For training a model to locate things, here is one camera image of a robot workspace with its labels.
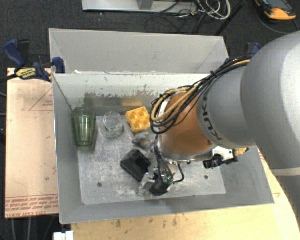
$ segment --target yellow sponge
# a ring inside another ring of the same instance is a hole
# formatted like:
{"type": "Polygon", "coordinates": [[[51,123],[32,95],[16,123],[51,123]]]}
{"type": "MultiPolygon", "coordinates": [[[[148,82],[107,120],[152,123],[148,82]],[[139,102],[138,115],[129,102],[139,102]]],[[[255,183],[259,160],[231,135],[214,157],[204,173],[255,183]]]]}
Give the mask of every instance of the yellow sponge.
{"type": "Polygon", "coordinates": [[[134,134],[150,127],[150,115],[145,106],[126,112],[125,117],[134,134]]]}

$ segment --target gray cardboard box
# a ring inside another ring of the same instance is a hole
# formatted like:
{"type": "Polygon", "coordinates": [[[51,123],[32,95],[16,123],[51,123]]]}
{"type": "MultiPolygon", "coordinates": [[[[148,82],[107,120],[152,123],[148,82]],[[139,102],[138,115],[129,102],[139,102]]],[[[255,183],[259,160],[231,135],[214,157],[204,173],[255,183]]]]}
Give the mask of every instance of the gray cardboard box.
{"type": "Polygon", "coordinates": [[[183,165],[186,180],[171,192],[140,197],[138,182],[120,167],[135,148],[127,124],[116,139],[96,128],[94,150],[75,144],[74,108],[93,109],[98,123],[109,111],[150,112],[161,93],[206,77],[228,58],[222,37],[68,29],[50,29],[49,37],[51,58],[66,65],[66,74],[52,80],[62,224],[273,203],[256,147],[213,170],[202,162],[183,165]]]}

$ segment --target clamp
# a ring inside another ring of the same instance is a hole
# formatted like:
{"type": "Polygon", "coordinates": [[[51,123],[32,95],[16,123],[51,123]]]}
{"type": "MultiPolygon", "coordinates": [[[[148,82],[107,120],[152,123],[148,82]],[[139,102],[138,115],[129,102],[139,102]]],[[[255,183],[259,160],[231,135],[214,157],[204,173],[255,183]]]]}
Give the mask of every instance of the clamp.
{"type": "MultiPolygon", "coordinates": [[[[27,42],[24,40],[19,42],[19,44],[22,44],[23,47],[25,46],[29,47],[30,45],[29,41],[27,42]]],[[[51,82],[52,76],[49,72],[45,70],[45,67],[51,66],[52,67],[51,73],[64,74],[66,72],[64,61],[60,57],[55,57],[52,59],[52,62],[49,62],[44,65],[42,65],[40,60],[40,62],[33,63],[33,66],[27,67],[26,60],[18,50],[16,39],[12,39],[9,42],[7,42],[3,46],[2,50],[10,60],[12,60],[17,64],[17,67],[14,70],[14,75],[12,76],[12,78],[19,77],[22,80],[38,79],[38,80],[51,82]]],[[[27,48],[23,49],[24,56],[26,56],[25,54],[26,51],[27,48]]]]}

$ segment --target orange device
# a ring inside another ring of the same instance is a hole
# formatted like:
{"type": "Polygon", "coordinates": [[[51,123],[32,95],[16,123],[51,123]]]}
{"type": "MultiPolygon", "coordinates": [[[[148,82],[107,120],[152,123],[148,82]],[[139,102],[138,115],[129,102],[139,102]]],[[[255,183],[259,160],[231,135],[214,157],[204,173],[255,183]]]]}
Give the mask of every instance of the orange device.
{"type": "Polygon", "coordinates": [[[297,16],[286,0],[254,0],[264,15],[272,21],[294,20],[297,16]]]}

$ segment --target glass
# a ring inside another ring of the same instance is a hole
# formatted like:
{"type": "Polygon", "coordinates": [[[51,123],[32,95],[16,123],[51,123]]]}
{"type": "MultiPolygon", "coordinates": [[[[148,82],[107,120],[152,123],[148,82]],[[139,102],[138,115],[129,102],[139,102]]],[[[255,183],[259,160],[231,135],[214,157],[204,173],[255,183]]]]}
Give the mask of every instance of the glass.
{"type": "Polygon", "coordinates": [[[96,127],[95,112],[84,107],[77,107],[72,112],[75,142],[79,147],[91,146],[94,142],[96,127]]]}
{"type": "Polygon", "coordinates": [[[100,131],[107,138],[119,136],[124,129],[124,123],[120,114],[109,112],[103,116],[100,123],[100,131]]]}

